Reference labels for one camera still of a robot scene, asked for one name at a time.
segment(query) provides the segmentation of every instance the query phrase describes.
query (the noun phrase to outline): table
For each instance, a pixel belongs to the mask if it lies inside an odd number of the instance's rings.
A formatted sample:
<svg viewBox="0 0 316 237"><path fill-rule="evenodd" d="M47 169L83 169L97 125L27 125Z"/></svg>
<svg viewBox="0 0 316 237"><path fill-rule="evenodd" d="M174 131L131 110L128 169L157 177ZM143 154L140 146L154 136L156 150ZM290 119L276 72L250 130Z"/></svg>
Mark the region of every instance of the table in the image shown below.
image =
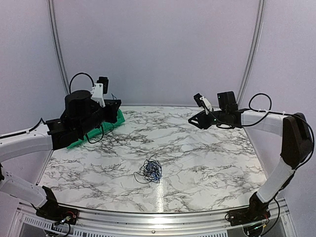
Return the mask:
<svg viewBox="0 0 316 237"><path fill-rule="evenodd" d="M200 130L188 123L199 108L121 110L125 123L100 143L55 151L39 185L51 187L61 203L177 213L247 205L266 181L243 129ZM161 163L162 179L159 184L137 183L133 173L150 157Z"/></svg>

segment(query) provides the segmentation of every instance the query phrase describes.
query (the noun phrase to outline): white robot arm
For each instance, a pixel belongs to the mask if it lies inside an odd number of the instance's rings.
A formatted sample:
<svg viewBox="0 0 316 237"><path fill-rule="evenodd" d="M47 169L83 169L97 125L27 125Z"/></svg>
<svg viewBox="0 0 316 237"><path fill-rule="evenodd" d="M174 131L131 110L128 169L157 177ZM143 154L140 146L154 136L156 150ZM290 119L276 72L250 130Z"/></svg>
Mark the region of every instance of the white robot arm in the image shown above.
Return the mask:
<svg viewBox="0 0 316 237"><path fill-rule="evenodd" d="M247 224L270 217L268 205L278 192L284 189L294 176L298 166L314 149L311 134L305 117L301 113L285 116L273 113L255 112L249 109L238 109L234 93L217 94L221 110L210 111L205 104L205 97L197 94L195 101L204 110L189 119L189 123L200 129L211 125L219 128L228 125L230 128L256 129L274 133L282 137L280 160L273 173L264 185L249 200L249 207L228 212L228 221L232 226Z"/></svg>
<svg viewBox="0 0 316 237"><path fill-rule="evenodd" d="M59 119L41 121L33 128L0 135L0 192L31 203L37 215L62 221L67 212L77 216L78 210L61 207L51 191L14 175L2 167L5 160L39 151L54 151L82 139L102 122L115 123L120 100L104 100L107 82L97 81L92 91L78 90L65 97L65 111ZM76 218L69 221L76 223Z"/></svg>

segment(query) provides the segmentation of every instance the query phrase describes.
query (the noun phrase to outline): white wall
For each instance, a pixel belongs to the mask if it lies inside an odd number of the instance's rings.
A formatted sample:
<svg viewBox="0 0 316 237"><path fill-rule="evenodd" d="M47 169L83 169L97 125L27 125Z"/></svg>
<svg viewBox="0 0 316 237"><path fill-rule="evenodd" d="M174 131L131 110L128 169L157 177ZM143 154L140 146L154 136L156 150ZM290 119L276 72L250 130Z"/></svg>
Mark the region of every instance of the white wall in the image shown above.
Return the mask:
<svg viewBox="0 0 316 237"><path fill-rule="evenodd" d="M53 48L46 1L1 1L0 7L0 134L59 117L64 110L62 86ZM5 168L31 182L43 154L3 162ZM1 236L10 227L14 198L0 193Z"/></svg>
<svg viewBox="0 0 316 237"><path fill-rule="evenodd" d="M303 112L316 131L316 2L267 1L264 26L246 89L243 106L257 92L273 99L274 111ZM257 100L257 108L268 101ZM270 174L279 160L281 139L249 131L265 169ZM299 237L315 236L316 156L301 167L282 194Z"/></svg>
<svg viewBox="0 0 316 237"><path fill-rule="evenodd" d="M108 76L125 105L195 105L238 90L258 1L56 1L68 77ZM89 88L82 77L74 89ZM209 98L217 103L217 97Z"/></svg>

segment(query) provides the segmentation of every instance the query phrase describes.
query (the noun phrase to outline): green tray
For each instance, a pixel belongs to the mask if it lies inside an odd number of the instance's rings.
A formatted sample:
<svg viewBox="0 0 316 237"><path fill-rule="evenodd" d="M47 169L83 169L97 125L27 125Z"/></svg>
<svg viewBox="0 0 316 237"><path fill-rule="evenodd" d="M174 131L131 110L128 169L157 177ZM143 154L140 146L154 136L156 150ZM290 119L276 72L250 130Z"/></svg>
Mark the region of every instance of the green tray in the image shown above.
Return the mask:
<svg viewBox="0 0 316 237"><path fill-rule="evenodd" d="M118 121L116 123L103 122L101 124L101 126L103 126L104 133L111 131L112 129L120 126L122 123L125 122L125 119L124 119L124 116L123 116L123 113L121 110L118 110L118 117L117 118L118 118ZM96 128L96 129L88 132L88 137L89 138L95 137L96 135L99 135L99 134L101 134L101 130ZM87 141L86 137L84 137L84 140L78 140L78 141L72 143L70 146L67 147L67 149L72 148L74 146L77 146L85 141Z"/></svg>

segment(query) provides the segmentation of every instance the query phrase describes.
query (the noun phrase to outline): cable bundle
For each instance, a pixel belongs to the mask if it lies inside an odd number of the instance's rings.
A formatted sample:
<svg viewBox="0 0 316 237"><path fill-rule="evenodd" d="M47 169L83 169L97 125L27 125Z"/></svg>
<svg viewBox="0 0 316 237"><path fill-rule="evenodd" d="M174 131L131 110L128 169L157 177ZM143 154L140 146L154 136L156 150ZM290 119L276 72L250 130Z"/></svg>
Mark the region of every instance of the cable bundle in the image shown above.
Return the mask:
<svg viewBox="0 0 316 237"><path fill-rule="evenodd" d="M157 160L151 160L152 157L149 159L146 159L143 166L140 167L139 172L134 172L134 178L135 180L140 184L148 184L150 182L153 183L160 183L160 179L162 177L162 169L161 164ZM144 179L147 181L146 183L139 182L136 179L135 173L143 176Z"/></svg>

